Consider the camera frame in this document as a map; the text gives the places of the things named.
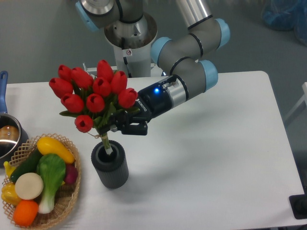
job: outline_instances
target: wicker basket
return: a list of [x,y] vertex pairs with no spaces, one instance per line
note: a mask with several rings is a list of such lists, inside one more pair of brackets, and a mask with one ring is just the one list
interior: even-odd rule
[[[17,227],[22,229],[32,229],[32,230],[45,230],[51,228],[61,221],[63,221],[68,214],[72,211],[74,204],[77,201],[79,188],[80,188],[80,180],[81,180],[81,163],[79,158],[79,153],[75,145],[66,137],[57,134],[43,134],[41,136],[37,136],[36,138],[32,138],[27,140],[26,143],[22,144],[18,148],[18,150],[12,156],[10,164],[12,166],[18,166],[21,162],[23,162],[28,155],[36,148],[36,143],[41,137],[52,137],[59,141],[61,141],[75,156],[75,167],[78,170],[78,178],[75,184],[64,184],[57,191],[55,196],[55,205],[54,209],[48,214],[37,214],[34,222],[30,227],[20,227],[16,225],[13,221],[13,213],[15,207],[11,204],[2,201],[4,213],[8,216],[8,219],[11,220],[11,223]],[[3,185],[10,182],[9,178],[6,177],[4,179]]]

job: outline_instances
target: cucumber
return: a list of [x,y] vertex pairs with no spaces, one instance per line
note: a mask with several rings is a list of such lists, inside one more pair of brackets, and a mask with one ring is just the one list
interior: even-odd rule
[[25,173],[35,173],[39,160],[43,155],[36,148],[29,154],[21,164],[13,171],[10,176],[10,181],[16,182],[21,175]]

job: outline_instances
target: blue pot handle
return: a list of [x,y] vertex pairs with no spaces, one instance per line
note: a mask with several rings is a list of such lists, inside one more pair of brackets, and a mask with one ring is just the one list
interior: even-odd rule
[[5,103],[5,92],[6,92],[6,85],[8,83],[8,72],[2,71],[0,73],[0,114],[8,113],[8,109]]

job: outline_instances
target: red tulip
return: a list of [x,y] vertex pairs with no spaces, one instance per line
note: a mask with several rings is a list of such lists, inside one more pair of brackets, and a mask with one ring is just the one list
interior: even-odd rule
[[103,97],[107,97],[111,93],[111,85],[104,78],[96,78],[93,83],[93,91]]
[[113,70],[106,60],[101,60],[98,62],[97,65],[98,78],[105,78],[108,82],[111,82],[113,75],[114,75]]
[[92,86],[94,82],[92,76],[79,67],[72,69],[71,77],[79,88],[84,88],[86,90],[89,86]]
[[58,70],[59,78],[70,82],[71,81],[71,69],[65,65],[60,65]]
[[92,129],[94,122],[89,115],[79,115],[75,119],[75,125],[80,132],[87,133]]
[[92,93],[86,99],[86,107],[92,113],[99,113],[105,108],[105,101],[99,94]]
[[118,104],[128,109],[132,107],[135,103],[135,100],[138,98],[138,93],[133,88],[128,88],[123,90],[118,96]]
[[123,71],[117,71],[111,81],[111,89],[113,93],[120,94],[127,87],[127,76]]
[[67,93],[61,98],[62,104],[71,113],[79,113],[84,107],[84,102],[80,96],[76,94]]
[[68,81],[61,78],[52,78],[49,81],[49,86],[52,88],[55,95],[59,98],[64,96],[66,93],[72,93],[73,87]]

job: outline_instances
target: tulip bouquet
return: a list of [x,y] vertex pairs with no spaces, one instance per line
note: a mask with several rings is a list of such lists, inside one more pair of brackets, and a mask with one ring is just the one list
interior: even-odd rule
[[127,76],[123,71],[113,71],[107,61],[101,60],[97,65],[97,76],[92,77],[82,68],[70,69],[60,65],[58,78],[52,78],[49,86],[66,111],[63,116],[75,117],[77,129],[83,133],[95,128],[96,138],[101,138],[107,154],[112,153],[107,133],[100,129],[108,124],[112,114],[127,111],[135,113],[133,107],[138,93],[127,87]]

